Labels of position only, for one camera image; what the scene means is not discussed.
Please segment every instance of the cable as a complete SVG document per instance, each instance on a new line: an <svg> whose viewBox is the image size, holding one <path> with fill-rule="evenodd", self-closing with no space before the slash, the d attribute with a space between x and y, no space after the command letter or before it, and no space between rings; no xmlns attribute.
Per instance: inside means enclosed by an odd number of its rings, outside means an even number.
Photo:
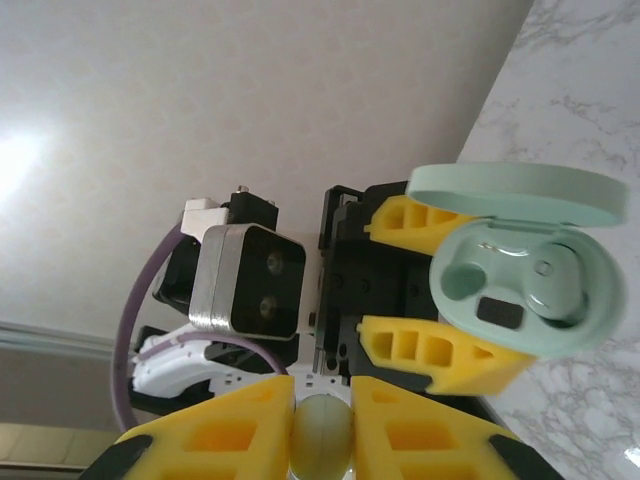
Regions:
<svg viewBox="0 0 640 480"><path fill-rule="evenodd" d="M131 336L133 335L133 327L136 323L136 318L138 317L138 312L140 312L144 297L147 294L147 290L149 290L149 287L153 283L153 279L167 258L169 258L169 255L171 255L171 252L175 250L183 238L184 235L180 231L179 224L167 233L153 251L147 263L142 267L122 310L122 316L120 317L120 323L116 333L115 346L113 348L113 356L111 357L110 382L113 411L118 425L123 432L138 425L136 417L133 414L131 402L129 401L129 392L127 389L129 346L131 344Z"/></svg>
<svg viewBox="0 0 640 480"><path fill-rule="evenodd" d="M149 290L149 287L153 283L153 279L184 237L184 234L180 231L180 224L178 224L162 239L138 274L138 278L133 284L131 292L129 292L129 297L127 298L127 302L125 303L122 311L122 316L120 317L113 356L111 359L110 383L113 411L118 425L123 432L126 432L138 425L129 400L127 378L129 346L131 344L131 336L133 335L133 327L135 326L136 319L140 312L142 302L147 294L147 290ZM237 345L260 355L276 373L287 374L286 368L277 357L271 354L266 348L246 338L227 337L213 332L188 332L179 335L176 337L176 340L179 342L208 340L211 342L222 342ZM150 358L172 345L174 345L173 341L166 340L143 352L138 356L138 358L143 360Z"/></svg>

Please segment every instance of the mint green earbud case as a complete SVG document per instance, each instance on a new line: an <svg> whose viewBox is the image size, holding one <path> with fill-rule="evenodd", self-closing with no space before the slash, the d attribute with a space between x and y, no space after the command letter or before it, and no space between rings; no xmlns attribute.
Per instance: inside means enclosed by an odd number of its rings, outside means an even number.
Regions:
<svg viewBox="0 0 640 480"><path fill-rule="evenodd" d="M620 268L576 227L623 222L628 198L623 183L555 165L428 165L414 170L407 195L480 217L453 231L431 263L433 299L457 328L513 350L556 357L601 343L621 320L625 285ZM578 259L575 275L563 277L557 269L533 283L540 296L552 296L550 303L561 303L564 294L580 289L581 306L566 321L544 318L527 303L531 298L538 302L528 279L546 274L532 273L532 255L549 244L568 248ZM535 269L544 264L549 265L538 262ZM565 278L579 279L580 285L565 281L563 287Z"/></svg>

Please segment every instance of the wireless earbud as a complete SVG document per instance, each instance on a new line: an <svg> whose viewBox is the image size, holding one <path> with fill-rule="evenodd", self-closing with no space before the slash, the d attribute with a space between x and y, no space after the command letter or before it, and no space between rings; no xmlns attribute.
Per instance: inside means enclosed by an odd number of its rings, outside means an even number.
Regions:
<svg viewBox="0 0 640 480"><path fill-rule="evenodd" d="M563 245L550 243L532 251L523 281L527 306L543 318L569 320L584 302L580 262Z"/></svg>

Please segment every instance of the marble countertop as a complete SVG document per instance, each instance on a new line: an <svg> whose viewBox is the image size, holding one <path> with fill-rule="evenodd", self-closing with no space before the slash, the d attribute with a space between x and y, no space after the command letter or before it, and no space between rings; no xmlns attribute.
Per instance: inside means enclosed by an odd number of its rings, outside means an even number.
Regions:
<svg viewBox="0 0 640 480"><path fill-rule="evenodd" d="M627 313L593 351L540 360L489 404L567 480L640 478L640 2L537 1L461 161L562 164L631 189L628 221L589 229L622 267Z"/></svg>

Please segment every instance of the screw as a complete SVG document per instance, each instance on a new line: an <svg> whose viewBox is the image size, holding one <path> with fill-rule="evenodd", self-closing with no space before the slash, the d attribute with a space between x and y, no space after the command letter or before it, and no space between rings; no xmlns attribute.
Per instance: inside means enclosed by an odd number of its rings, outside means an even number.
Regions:
<svg viewBox="0 0 640 480"><path fill-rule="evenodd" d="M333 275L331 275L331 280L333 280L333 285L336 288L342 288L342 285L344 285L344 279L339 273L334 273Z"/></svg>
<svg viewBox="0 0 640 480"><path fill-rule="evenodd" d="M327 359L327 368L329 369L329 371L333 371L336 368L338 368L338 362L335 358L329 358Z"/></svg>

